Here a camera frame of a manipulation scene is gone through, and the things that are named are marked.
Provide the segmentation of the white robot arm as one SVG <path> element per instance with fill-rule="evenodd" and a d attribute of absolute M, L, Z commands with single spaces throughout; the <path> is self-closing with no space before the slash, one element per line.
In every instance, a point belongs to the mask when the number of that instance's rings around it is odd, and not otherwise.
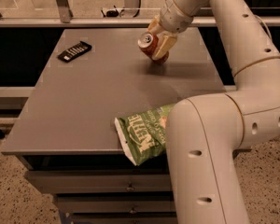
<path fill-rule="evenodd" d="M 177 103 L 166 152 L 178 224 L 249 224 L 232 153 L 280 134 L 280 53 L 244 0 L 166 0 L 148 26 L 185 31 L 212 8 L 236 89 Z"/>

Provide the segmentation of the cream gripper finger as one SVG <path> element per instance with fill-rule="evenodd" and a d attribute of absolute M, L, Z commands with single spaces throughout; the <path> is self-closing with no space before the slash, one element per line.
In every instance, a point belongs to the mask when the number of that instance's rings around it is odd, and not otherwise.
<path fill-rule="evenodd" d="M 160 60 L 165 57 L 169 50 L 175 45 L 177 42 L 177 34 L 173 33 L 161 33 L 158 36 L 157 47 L 153 51 L 152 59 L 154 61 Z"/>
<path fill-rule="evenodd" d="M 151 23 L 149 24 L 147 30 L 153 35 L 157 35 L 163 32 L 163 28 L 161 26 L 160 16 L 157 15 L 153 18 Z"/>

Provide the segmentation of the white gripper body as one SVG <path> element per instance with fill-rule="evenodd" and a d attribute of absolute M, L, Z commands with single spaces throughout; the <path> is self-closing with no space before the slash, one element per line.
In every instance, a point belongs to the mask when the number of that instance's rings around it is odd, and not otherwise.
<path fill-rule="evenodd" d="M 166 0 L 160 11 L 161 27 L 171 33 L 183 33 L 193 18 L 182 11 L 174 0 Z"/>

